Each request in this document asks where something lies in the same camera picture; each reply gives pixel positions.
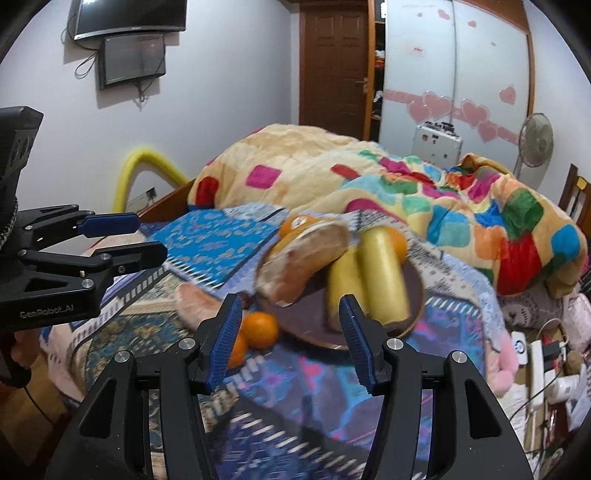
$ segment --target brown wooden door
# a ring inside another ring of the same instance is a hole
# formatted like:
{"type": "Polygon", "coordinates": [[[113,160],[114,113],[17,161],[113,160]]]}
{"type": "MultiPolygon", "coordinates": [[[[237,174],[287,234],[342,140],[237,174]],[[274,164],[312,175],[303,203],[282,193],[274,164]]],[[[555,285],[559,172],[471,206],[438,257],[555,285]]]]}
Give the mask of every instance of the brown wooden door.
{"type": "Polygon", "coordinates": [[[367,4],[302,4],[300,21],[300,124],[362,138],[367,4]]]}

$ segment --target tv screen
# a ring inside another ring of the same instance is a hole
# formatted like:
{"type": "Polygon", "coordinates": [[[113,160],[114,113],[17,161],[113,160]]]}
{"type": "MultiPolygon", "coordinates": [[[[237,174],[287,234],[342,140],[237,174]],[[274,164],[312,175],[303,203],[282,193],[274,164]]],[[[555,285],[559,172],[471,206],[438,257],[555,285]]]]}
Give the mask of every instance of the tv screen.
{"type": "Polygon", "coordinates": [[[183,31],[187,0],[80,0],[74,39],[142,30],[183,31]]]}

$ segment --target silver bolt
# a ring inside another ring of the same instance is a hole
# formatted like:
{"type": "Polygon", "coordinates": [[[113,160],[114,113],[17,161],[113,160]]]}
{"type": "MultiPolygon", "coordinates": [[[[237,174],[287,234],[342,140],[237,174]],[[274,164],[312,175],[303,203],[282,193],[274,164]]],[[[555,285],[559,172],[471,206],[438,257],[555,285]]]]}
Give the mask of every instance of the silver bolt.
{"type": "Polygon", "coordinates": [[[468,360],[467,355],[459,350],[452,353],[452,358],[459,364],[465,364],[466,360],[468,360]]]}
{"type": "Polygon", "coordinates": [[[121,350],[115,354],[115,361],[118,364],[124,364],[127,360],[129,360],[130,354],[127,350],[121,350]]]}
{"type": "Polygon", "coordinates": [[[401,350],[404,346],[404,342],[400,338],[391,338],[386,342],[386,345],[392,350],[401,350]]]}
{"type": "Polygon", "coordinates": [[[181,350],[190,350],[191,348],[193,348],[195,346],[195,340],[192,339],[191,337],[187,337],[187,338],[183,338],[179,343],[178,343],[178,347],[181,350]]]}

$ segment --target pink heart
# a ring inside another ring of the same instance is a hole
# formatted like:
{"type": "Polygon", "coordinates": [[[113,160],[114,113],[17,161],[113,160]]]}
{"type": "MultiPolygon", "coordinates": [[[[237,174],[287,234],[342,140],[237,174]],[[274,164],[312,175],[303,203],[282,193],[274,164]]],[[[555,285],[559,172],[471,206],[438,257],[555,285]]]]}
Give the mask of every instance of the pink heart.
{"type": "Polygon", "coordinates": [[[412,101],[407,104],[407,110],[416,124],[422,124],[431,118],[431,109],[427,105],[419,105],[412,101]]]}
{"type": "Polygon", "coordinates": [[[478,122],[478,134],[484,143],[488,143],[499,136],[499,129],[489,121],[478,122]]]}
{"type": "Polygon", "coordinates": [[[501,90],[499,93],[499,97],[501,98],[501,102],[508,103],[510,105],[515,105],[515,100],[517,99],[517,92],[513,85],[507,87],[505,90],[501,90]]]}
{"type": "Polygon", "coordinates": [[[488,108],[484,105],[474,105],[474,102],[471,100],[463,100],[462,101],[462,113],[466,117],[466,122],[472,128],[475,128],[478,125],[478,122],[486,122],[488,120],[489,112],[488,108]]]}
{"type": "Polygon", "coordinates": [[[452,99],[445,96],[438,97],[433,92],[423,93],[423,103],[431,109],[431,118],[434,120],[439,120],[452,111],[452,99]]]}

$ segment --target orange fruit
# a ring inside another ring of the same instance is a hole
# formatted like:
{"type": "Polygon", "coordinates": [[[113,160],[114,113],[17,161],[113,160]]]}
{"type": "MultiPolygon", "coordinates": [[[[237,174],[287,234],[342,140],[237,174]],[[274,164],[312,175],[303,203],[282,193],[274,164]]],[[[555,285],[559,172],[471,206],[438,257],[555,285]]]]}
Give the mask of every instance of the orange fruit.
{"type": "Polygon", "coordinates": [[[232,348],[230,360],[228,360],[228,370],[241,366],[244,363],[244,358],[246,357],[247,353],[248,343],[246,342],[244,335],[238,332],[236,341],[234,342],[234,347],[232,348]]]}
{"type": "Polygon", "coordinates": [[[398,261],[402,265],[405,262],[408,253],[406,237],[400,230],[395,229],[394,227],[387,226],[387,228],[390,234],[390,239],[392,240],[392,244],[394,245],[394,251],[396,252],[398,261]]]}
{"type": "Polygon", "coordinates": [[[279,228],[279,237],[285,237],[289,232],[295,230],[299,226],[305,223],[316,223],[318,221],[317,218],[312,217],[312,215],[292,215],[287,218],[282,224],[281,228],[279,228]]]}
{"type": "Polygon", "coordinates": [[[279,324],[270,313],[252,312],[242,321],[241,332],[251,348],[270,348],[279,338],[279,324]]]}

